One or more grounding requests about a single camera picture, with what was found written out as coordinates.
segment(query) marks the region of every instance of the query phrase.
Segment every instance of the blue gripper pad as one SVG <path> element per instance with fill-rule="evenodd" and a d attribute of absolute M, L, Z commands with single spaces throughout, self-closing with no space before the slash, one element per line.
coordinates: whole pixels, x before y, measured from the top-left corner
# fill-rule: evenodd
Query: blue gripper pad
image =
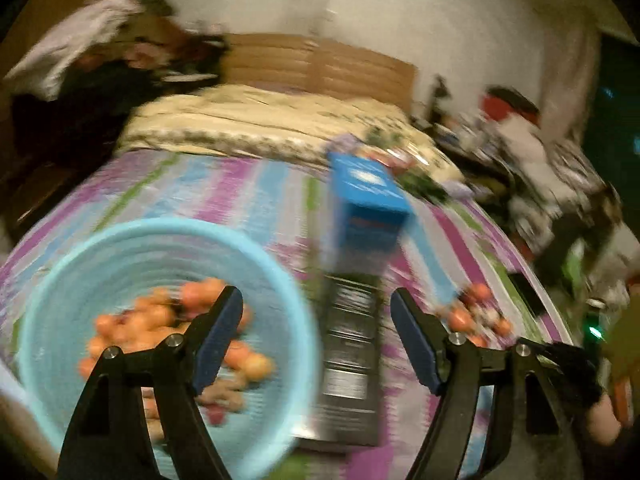
<path fill-rule="evenodd" d="M 197 395 L 216 379 L 226 349 L 236 334 L 241 317 L 242 294 L 235 289 L 222 306 L 218 319 L 205 336 L 195 356 L 191 384 Z"/>
<path fill-rule="evenodd" d="M 397 291 L 391 295 L 390 307 L 391 319 L 396 326 L 402 340 L 402 346 L 404 346 L 418 381 L 426 386 L 432 394 L 439 395 L 443 382 L 436 371 L 436 355 L 433 348 Z"/>

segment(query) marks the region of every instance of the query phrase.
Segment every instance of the yellow blanket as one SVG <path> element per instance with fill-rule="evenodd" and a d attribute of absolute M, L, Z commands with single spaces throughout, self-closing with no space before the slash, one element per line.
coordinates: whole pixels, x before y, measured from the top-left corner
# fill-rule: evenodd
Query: yellow blanket
<path fill-rule="evenodd" d="M 458 168 L 428 136 L 410 126 L 396 106 L 369 98 L 340 101 L 244 85 L 166 96 L 141 106 L 120 136 L 119 148 L 249 155 L 324 166 L 329 140 L 350 133 L 364 141 L 374 128 L 394 144 L 414 144 L 426 160 L 437 159 L 437 174 L 430 171 L 435 180 L 459 178 Z"/>

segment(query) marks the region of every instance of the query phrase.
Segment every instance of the wooden headboard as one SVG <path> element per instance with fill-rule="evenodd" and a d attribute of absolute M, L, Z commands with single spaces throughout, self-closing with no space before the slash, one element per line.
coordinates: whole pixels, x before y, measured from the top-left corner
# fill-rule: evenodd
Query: wooden headboard
<path fill-rule="evenodd" d="M 332 40 L 290 34 L 230 34 L 225 82 L 299 89 L 338 99 L 372 97 L 409 113 L 416 68 Z"/>

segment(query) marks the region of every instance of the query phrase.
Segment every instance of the curtain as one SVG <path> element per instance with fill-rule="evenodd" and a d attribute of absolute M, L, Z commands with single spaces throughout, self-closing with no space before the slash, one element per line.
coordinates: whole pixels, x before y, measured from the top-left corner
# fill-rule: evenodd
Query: curtain
<path fill-rule="evenodd" d="M 600 59 L 600 31 L 585 7 L 546 13 L 540 139 L 577 144 L 589 117 Z"/>

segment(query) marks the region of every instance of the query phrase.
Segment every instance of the metal screw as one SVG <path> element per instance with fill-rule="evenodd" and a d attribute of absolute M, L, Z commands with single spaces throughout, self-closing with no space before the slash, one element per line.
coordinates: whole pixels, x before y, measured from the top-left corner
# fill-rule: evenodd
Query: metal screw
<path fill-rule="evenodd" d="M 526 357 L 531 354 L 531 349 L 527 345 L 519 344 L 516 345 L 516 354 L 520 357 Z"/>
<path fill-rule="evenodd" d="M 105 359 L 113 359 L 119 353 L 120 349 L 117 346 L 109 346 L 104 349 L 104 352 L 102 352 L 102 357 Z"/>
<path fill-rule="evenodd" d="M 465 343 L 466 335 L 464 335 L 462 332 L 451 332 L 449 334 L 449 341 L 451 341 L 456 346 L 460 346 Z"/>
<path fill-rule="evenodd" d="M 164 342 L 167 343 L 167 345 L 171 348 L 180 346 L 183 341 L 184 338 L 181 334 L 171 334 L 169 337 L 167 337 L 167 339 L 164 340 Z"/>

